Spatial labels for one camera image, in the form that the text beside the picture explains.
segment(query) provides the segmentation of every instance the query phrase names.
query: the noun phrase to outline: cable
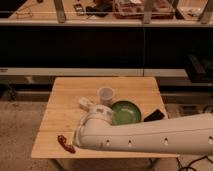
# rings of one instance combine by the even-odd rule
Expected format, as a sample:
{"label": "cable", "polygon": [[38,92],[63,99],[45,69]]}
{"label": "cable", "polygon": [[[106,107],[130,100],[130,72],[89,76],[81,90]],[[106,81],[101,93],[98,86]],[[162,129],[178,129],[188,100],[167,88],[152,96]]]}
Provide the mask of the cable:
{"label": "cable", "polygon": [[198,171],[198,170],[196,170],[195,168],[193,168],[193,167],[188,167],[188,166],[182,167],[182,168],[180,168],[178,171],[188,171],[189,169],[191,169],[191,170],[193,170],[193,171]]}
{"label": "cable", "polygon": [[192,160],[187,166],[182,167],[182,164],[181,164],[180,160],[177,158],[178,166],[181,165],[181,167],[179,167],[178,171],[189,171],[189,169],[193,170],[193,171],[197,171],[191,165],[193,165],[194,163],[196,163],[196,162],[198,162],[200,160],[203,160],[203,159],[207,159],[210,163],[213,164],[213,160],[211,160],[208,156],[202,156],[202,157],[200,157],[198,159]]}
{"label": "cable", "polygon": [[213,160],[211,160],[208,156],[206,157],[206,159],[213,164]]}

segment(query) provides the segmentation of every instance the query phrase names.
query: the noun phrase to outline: bowl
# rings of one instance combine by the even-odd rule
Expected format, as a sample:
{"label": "bowl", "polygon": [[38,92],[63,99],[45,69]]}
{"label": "bowl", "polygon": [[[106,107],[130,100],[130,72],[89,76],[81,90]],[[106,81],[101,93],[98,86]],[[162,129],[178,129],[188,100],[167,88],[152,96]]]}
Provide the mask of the bowl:
{"label": "bowl", "polygon": [[141,122],[140,109],[130,101],[118,101],[112,104],[112,125],[123,125]]}

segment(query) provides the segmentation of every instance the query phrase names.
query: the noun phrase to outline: black object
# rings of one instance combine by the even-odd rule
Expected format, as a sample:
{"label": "black object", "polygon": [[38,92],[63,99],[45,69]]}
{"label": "black object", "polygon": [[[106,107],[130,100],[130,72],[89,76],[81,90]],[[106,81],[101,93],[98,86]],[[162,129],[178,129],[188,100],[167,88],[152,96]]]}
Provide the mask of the black object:
{"label": "black object", "polygon": [[157,109],[153,113],[151,113],[149,116],[144,118],[144,122],[161,120],[163,118],[164,118],[164,114],[159,109]]}
{"label": "black object", "polygon": [[104,3],[101,5],[96,5],[94,7],[86,7],[87,15],[96,15],[99,17],[106,16],[109,12],[112,12],[112,3]]}
{"label": "black object", "polygon": [[8,18],[27,0],[0,0],[0,18]]}
{"label": "black object", "polygon": [[207,58],[199,59],[196,55],[189,55],[186,60],[186,72],[191,82],[212,83],[213,61]]}

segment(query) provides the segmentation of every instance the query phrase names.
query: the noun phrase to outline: floor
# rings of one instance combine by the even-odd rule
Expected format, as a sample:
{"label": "floor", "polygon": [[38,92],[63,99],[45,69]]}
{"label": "floor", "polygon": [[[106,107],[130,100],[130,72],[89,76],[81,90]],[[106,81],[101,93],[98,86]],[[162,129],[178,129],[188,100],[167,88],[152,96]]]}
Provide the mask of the floor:
{"label": "floor", "polygon": [[[198,96],[196,105],[192,104],[195,97],[173,96],[165,93],[163,99],[166,103],[170,117],[180,117],[185,113],[201,112],[204,103]],[[47,104],[49,92],[18,92],[15,100],[11,100],[7,92],[2,92],[0,99],[0,171],[55,171],[48,160],[32,159],[30,153],[36,132]],[[212,97],[207,95],[208,103]],[[200,156],[180,156],[183,166]],[[99,160],[61,160],[65,168],[73,171],[141,171],[143,166],[149,164],[147,159],[99,159]],[[213,164],[202,160],[193,165],[198,171],[212,171]],[[162,159],[156,165],[155,171],[177,171],[176,159]]]}

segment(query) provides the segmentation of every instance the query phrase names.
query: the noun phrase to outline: table leg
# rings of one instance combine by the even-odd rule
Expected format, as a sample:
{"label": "table leg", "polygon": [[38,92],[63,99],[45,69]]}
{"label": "table leg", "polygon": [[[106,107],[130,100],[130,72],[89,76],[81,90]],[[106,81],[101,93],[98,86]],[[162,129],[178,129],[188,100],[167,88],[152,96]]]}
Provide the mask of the table leg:
{"label": "table leg", "polygon": [[54,167],[58,170],[58,171],[65,171],[66,169],[63,168],[63,166],[58,162],[57,159],[49,159],[51,161],[51,163],[54,165]]}
{"label": "table leg", "polygon": [[160,158],[154,158],[153,160],[149,159],[149,161],[150,161],[151,164],[149,166],[147,166],[145,169],[150,170],[150,171],[154,171],[155,166],[160,161]]}

